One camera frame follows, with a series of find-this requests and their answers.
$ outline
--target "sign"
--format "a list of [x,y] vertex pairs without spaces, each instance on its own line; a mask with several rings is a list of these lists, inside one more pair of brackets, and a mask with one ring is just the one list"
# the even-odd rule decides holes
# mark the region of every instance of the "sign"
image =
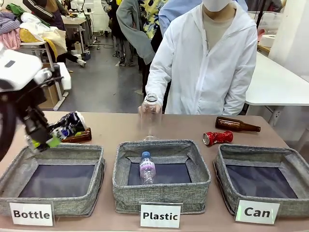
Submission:
[[159,228],[179,228],[180,205],[142,204],[140,206],[140,226]]
[[30,226],[53,226],[51,204],[28,204],[10,202],[13,223]]
[[279,210],[279,203],[251,202],[240,200],[236,221],[274,224]]

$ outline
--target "white face mask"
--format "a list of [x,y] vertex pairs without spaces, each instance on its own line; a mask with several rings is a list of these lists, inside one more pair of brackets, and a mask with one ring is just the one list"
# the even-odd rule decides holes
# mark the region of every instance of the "white face mask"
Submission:
[[203,0],[204,6],[211,12],[221,11],[229,2],[230,0]]

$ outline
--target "pink checkered cloth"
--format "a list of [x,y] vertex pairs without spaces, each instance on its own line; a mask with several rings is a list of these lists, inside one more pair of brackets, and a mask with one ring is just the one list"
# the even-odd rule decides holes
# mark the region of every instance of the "pink checkered cloth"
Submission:
[[19,28],[0,35],[0,42],[8,49],[16,50],[20,48]]

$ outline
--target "clear plastic bottle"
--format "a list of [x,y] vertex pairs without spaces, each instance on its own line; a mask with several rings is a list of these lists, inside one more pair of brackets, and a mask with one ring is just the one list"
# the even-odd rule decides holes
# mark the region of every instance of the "clear plastic bottle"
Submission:
[[141,154],[140,161],[140,179],[143,185],[151,185],[155,179],[155,164],[153,163],[150,153],[144,151]]
[[141,130],[145,140],[155,139],[161,124],[162,107],[157,101],[157,96],[149,93],[141,105]]

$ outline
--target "white hooded jacket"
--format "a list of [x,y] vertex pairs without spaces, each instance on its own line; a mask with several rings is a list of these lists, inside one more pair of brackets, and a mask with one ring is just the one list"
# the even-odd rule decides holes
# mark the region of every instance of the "white hooded jacket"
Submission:
[[209,51],[202,6],[170,24],[150,66],[147,93],[162,104],[172,81],[166,114],[236,115],[244,105],[256,63],[255,22],[232,1],[231,26]]

